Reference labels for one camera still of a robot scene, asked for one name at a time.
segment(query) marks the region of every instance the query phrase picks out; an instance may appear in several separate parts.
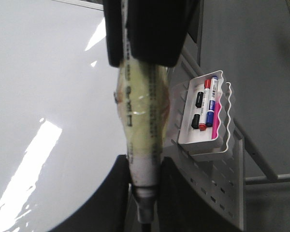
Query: blue marker cap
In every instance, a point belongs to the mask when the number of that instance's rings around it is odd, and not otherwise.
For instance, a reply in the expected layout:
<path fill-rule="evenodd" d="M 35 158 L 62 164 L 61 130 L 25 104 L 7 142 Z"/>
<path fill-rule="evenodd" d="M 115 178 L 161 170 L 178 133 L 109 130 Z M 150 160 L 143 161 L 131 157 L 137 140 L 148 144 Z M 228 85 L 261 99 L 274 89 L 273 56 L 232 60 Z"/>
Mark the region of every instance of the blue marker cap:
<path fill-rule="evenodd" d="M 213 126 L 214 121 L 214 112 L 207 112 L 206 114 L 206 126 L 211 127 Z"/>

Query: black marker cap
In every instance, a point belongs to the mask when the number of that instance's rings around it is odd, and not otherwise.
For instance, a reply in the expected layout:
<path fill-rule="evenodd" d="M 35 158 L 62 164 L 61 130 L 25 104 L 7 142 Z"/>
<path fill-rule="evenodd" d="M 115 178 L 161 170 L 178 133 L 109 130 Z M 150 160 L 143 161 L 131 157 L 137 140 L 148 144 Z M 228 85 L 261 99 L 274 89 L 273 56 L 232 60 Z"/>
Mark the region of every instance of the black marker cap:
<path fill-rule="evenodd" d="M 191 126 L 194 129 L 198 129 L 199 128 L 199 120 L 200 120 L 200 115 L 199 114 L 195 114 L 193 116 L 193 120 L 192 120 L 192 124 L 191 124 Z"/>
<path fill-rule="evenodd" d="M 195 102 L 195 106 L 198 108 L 202 107 L 202 100 L 203 100 L 203 92 L 198 92 L 197 100 Z"/>

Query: black cable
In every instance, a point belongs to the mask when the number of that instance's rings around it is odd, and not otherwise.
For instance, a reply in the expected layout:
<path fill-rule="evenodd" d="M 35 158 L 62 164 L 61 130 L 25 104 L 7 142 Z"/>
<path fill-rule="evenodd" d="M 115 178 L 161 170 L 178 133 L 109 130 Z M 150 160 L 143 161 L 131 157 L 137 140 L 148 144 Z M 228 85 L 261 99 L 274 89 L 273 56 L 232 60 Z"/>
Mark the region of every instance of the black cable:
<path fill-rule="evenodd" d="M 151 224 L 141 224 L 142 232 L 151 232 Z"/>

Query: pink marker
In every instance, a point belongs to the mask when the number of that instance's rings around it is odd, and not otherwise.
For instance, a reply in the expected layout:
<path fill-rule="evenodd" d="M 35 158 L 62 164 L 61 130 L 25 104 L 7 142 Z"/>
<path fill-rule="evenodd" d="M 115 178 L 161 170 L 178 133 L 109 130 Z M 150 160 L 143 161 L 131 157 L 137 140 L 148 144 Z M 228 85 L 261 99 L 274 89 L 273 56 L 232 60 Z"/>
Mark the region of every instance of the pink marker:
<path fill-rule="evenodd" d="M 221 93 L 217 93 L 217 100 L 215 103 L 215 110 L 214 110 L 214 120 L 213 120 L 213 130 L 212 130 L 212 139 L 216 139 L 217 138 L 217 130 L 219 127 L 219 118 L 218 118 L 218 114 L 219 111 L 221 109 L 221 105 L 220 105 L 220 96 Z"/>

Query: blue marker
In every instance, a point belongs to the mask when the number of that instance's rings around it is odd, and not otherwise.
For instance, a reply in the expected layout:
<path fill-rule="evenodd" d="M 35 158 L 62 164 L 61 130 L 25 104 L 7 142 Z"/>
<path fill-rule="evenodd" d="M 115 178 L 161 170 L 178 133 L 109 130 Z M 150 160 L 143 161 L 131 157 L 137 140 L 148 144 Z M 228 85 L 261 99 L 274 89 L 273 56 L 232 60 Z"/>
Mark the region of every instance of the blue marker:
<path fill-rule="evenodd" d="M 216 76 L 212 77 L 211 87 L 209 89 L 209 105 L 206 114 L 206 126 L 213 126 L 214 122 L 214 110 L 215 110 L 215 96 L 218 88 L 218 78 Z"/>

